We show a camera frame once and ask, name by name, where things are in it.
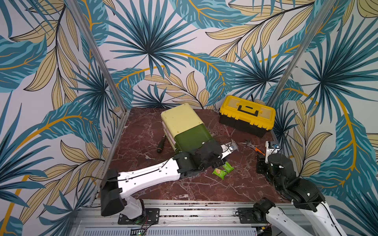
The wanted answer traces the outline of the green cookie packet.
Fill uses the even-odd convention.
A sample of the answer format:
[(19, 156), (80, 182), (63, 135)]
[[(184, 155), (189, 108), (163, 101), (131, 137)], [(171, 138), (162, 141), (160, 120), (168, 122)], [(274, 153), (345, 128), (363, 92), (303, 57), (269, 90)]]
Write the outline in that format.
[(227, 172), (218, 168), (215, 168), (212, 172), (213, 175), (219, 177), (220, 179), (224, 180), (224, 177), (227, 175)]
[(228, 162), (225, 162), (222, 167), (224, 170), (229, 174), (234, 170), (234, 167), (232, 167)]

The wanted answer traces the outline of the green top drawer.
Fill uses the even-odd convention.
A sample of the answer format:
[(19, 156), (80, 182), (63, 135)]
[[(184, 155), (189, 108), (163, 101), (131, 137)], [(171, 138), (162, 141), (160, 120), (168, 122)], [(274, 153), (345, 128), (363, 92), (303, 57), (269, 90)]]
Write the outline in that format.
[(202, 147), (203, 143), (213, 141), (214, 138), (204, 124), (188, 129), (174, 137), (175, 153), (189, 152)]

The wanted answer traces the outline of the pale green drawer cabinet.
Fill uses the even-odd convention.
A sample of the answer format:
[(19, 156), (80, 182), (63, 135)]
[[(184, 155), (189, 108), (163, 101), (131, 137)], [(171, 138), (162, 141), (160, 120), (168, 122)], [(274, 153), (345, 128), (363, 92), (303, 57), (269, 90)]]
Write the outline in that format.
[(163, 111), (160, 117), (164, 134), (174, 151), (177, 149), (175, 136), (203, 124), (203, 121), (189, 103)]

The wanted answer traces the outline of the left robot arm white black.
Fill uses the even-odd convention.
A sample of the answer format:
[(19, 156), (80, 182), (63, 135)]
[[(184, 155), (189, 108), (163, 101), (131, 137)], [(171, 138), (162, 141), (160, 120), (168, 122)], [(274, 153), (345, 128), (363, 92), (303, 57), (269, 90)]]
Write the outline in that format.
[(162, 163), (143, 169), (130, 172), (109, 169), (100, 184), (101, 216), (117, 213), (129, 219), (145, 216), (144, 203), (134, 198), (134, 193), (164, 182), (195, 177), (208, 168), (215, 169), (224, 165), (227, 157), (237, 149), (234, 141), (224, 145), (208, 141), (200, 148), (181, 151)]

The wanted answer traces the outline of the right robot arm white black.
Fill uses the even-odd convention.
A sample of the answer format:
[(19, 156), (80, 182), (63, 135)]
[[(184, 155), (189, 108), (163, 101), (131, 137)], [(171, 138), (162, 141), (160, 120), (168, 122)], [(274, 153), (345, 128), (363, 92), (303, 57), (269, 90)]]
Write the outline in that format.
[[(281, 153), (268, 157), (257, 155), (256, 171), (265, 175), (275, 190), (306, 217), (320, 236), (344, 236), (345, 231), (332, 214), (325, 197), (310, 180), (297, 176), (292, 161)], [(287, 236), (308, 236), (310, 233), (291, 220), (266, 197), (254, 204), (253, 217), (269, 223)]]

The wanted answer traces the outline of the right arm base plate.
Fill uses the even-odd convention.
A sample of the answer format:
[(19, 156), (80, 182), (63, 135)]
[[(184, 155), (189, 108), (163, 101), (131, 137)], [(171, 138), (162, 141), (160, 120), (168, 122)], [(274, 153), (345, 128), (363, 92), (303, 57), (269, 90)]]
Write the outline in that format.
[(254, 207), (240, 207), (235, 215), (241, 224), (268, 224), (265, 213)]

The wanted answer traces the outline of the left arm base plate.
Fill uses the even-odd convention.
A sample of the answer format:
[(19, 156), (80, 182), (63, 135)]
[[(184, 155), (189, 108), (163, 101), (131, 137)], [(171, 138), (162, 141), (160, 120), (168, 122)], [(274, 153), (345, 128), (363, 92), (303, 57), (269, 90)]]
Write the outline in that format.
[(159, 208), (146, 208), (142, 211), (142, 215), (135, 218), (129, 219), (126, 215), (120, 214), (118, 219), (118, 225), (154, 225), (159, 222)]

